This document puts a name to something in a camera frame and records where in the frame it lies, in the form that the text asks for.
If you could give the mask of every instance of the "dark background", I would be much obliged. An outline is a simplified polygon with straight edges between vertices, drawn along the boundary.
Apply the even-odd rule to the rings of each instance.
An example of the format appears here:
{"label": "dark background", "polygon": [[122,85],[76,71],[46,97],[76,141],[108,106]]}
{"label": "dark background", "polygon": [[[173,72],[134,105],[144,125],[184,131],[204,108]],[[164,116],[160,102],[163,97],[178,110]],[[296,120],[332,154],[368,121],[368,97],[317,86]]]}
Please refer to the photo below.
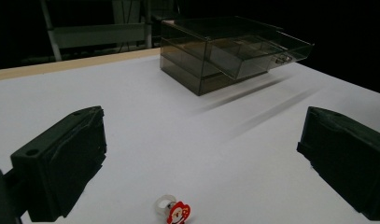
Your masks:
{"label": "dark background", "polygon": [[[51,11],[54,23],[78,25],[113,21],[109,2],[70,2]],[[181,0],[187,18],[241,16],[285,29],[315,44],[301,64],[380,92],[380,1]],[[36,0],[0,0],[0,69],[23,58],[52,55]]]}

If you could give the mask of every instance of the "storage organizer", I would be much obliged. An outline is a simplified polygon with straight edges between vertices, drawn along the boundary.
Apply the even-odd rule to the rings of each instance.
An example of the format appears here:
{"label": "storage organizer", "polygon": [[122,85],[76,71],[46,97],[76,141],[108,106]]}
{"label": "storage organizer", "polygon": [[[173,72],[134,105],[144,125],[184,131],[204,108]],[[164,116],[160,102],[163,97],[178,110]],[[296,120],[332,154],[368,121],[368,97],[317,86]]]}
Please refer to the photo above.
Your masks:
{"label": "storage organizer", "polygon": [[305,59],[312,47],[240,17],[163,21],[161,69],[202,95]]}

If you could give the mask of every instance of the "transparent drawer box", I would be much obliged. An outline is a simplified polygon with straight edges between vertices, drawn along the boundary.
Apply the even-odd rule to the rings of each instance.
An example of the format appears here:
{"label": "transparent drawer box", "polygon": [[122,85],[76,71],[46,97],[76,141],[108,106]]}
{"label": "transparent drawer box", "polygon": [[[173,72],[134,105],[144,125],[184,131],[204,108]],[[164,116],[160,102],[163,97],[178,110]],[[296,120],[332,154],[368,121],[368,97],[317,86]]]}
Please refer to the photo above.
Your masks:
{"label": "transparent drawer box", "polygon": [[[198,79],[221,74],[233,84],[305,59],[312,47],[281,28],[240,17],[162,22],[161,60]],[[205,93],[197,89],[197,94]]]}

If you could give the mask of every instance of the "white tabletop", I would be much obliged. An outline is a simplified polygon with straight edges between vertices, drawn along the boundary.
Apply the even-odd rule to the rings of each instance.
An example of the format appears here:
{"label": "white tabletop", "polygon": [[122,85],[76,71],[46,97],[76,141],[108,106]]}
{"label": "white tabletop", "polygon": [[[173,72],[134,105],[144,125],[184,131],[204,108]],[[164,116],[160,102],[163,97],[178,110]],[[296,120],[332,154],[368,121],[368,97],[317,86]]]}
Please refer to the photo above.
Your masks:
{"label": "white tabletop", "polygon": [[153,205],[164,194],[191,206],[187,224],[372,223],[296,148],[308,106],[380,132],[379,93],[292,63],[196,96],[159,58],[0,80],[0,169],[67,114],[100,105],[104,166],[56,223],[162,224]]}

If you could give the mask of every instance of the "white face on toy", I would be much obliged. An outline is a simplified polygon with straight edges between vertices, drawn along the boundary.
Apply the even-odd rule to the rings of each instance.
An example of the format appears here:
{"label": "white face on toy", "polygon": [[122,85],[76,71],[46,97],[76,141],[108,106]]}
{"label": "white face on toy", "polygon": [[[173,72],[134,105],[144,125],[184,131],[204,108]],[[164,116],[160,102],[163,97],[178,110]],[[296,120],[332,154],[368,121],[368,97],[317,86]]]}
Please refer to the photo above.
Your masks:
{"label": "white face on toy", "polygon": [[172,213],[172,223],[177,223],[183,217],[183,209],[176,208]]}

